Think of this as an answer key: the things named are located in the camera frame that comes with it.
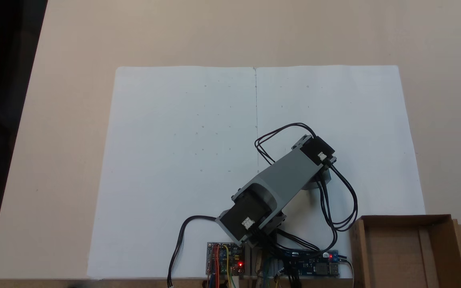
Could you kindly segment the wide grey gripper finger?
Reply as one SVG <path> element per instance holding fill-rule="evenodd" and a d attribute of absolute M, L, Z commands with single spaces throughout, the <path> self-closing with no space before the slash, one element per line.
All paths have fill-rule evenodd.
<path fill-rule="evenodd" d="M 331 181 L 331 174 L 328 166 L 324 166 L 316 173 L 307 184 L 303 186 L 304 191 L 310 191 L 323 187 L 323 184 L 328 184 Z"/>

